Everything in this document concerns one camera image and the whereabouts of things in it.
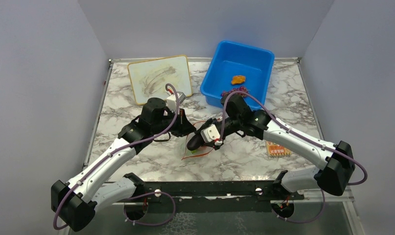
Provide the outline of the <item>purple eggplant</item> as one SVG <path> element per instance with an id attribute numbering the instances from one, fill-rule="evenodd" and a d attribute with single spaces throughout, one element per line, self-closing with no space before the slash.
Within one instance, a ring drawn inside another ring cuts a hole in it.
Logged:
<path id="1" fill-rule="evenodd" d="M 194 132 L 194 136 L 187 142 L 186 148 L 189 151 L 194 151 L 200 147 L 214 148 L 215 142 L 220 138 L 220 134 L 215 124 L 203 124 Z"/>

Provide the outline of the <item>clear zip top bag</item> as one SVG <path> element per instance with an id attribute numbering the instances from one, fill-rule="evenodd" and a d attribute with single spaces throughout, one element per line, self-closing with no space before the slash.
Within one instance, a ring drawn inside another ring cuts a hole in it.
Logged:
<path id="1" fill-rule="evenodd" d="M 186 136 L 185 146 L 184 146 L 184 153 L 181 160 L 186 160 L 190 158 L 199 158 L 208 155 L 213 148 L 207 147 L 204 144 L 204 141 L 200 137 L 194 137 L 195 134 L 191 133 Z M 197 153 L 189 153 L 189 150 L 199 149 Z"/>

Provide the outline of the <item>red grape bunch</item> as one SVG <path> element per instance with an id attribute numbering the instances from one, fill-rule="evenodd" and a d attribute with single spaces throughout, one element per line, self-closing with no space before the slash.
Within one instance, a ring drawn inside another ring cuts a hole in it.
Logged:
<path id="1" fill-rule="evenodd" d="M 226 97 L 226 96 L 228 96 L 230 93 L 236 92 L 236 91 L 241 91 L 241 92 L 249 93 L 249 90 L 248 90 L 245 86 L 240 86 L 240 87 L 232 88 L 232 89 L 229 90 L 229 91 L 223 91 L 223 92 L 221 93 L 221 97 Z"/>

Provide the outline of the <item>orange food piece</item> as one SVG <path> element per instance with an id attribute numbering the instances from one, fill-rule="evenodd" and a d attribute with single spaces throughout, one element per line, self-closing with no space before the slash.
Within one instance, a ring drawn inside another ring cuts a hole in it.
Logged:
<path id="1" fill-rule="evenodd" d="M 246 81 L 246 77 L 243 75 L 235 75 L 232 77 L 231 84 L 232 85 L 239 85 L 243 84 Z"/>

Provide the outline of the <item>blue plastic bin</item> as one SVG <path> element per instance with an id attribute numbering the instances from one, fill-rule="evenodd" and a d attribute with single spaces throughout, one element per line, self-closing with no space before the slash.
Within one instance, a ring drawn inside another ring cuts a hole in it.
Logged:
<path id="1" fill-rule="evenodd" d="M 266 49 L 232 41 L 221 41 L 214 53 L 200 92 L 207 104 L 222 107 L 221 99 L 240 90 L 262 104 L 272 74 L 275 55 Z"/>

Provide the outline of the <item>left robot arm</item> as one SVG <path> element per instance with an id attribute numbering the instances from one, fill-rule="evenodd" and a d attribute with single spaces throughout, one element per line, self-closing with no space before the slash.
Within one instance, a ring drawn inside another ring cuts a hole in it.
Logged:
<path id="1" fill-rule="evenodd" d="M 184 98 L 181 92 L 176 92 L 166 100 L 148 99 L 141 114 L 122 128 L 92 165 L 68 181 L 57 180 L 51 186 L 55 230 L 70 227 L 75 232 L 80 231 L 103 208 L 122 199 L 138 201 L 147 195 L 142 180 L 133 174 L 107 186 L 104 183 L 155 138 L 166 133 L 183 137 L 196 130 L 180 108 Z"/>

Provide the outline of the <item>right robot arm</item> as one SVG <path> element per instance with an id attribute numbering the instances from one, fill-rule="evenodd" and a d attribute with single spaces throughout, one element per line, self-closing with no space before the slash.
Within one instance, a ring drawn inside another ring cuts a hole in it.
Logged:
<path id="1" fill-rule="evenodd" d="M 319 188 L 341 196 L 355 170 L 351 146 L 316 139 L 294 129 L 263 109 L 251 110 L 243 97 L 233 94 L 221 101 L 227 118 L 209 119 L 196 131 L 187 144 L 188 149 L 209 146 L 219 149 L 226 136 L 242 132 L 242 136 L 255 137 L 283 146 L 313 164 L 313 167 L 282 171 L 274 180 L 272 193 L 284 199 L 291 193 Z"/>

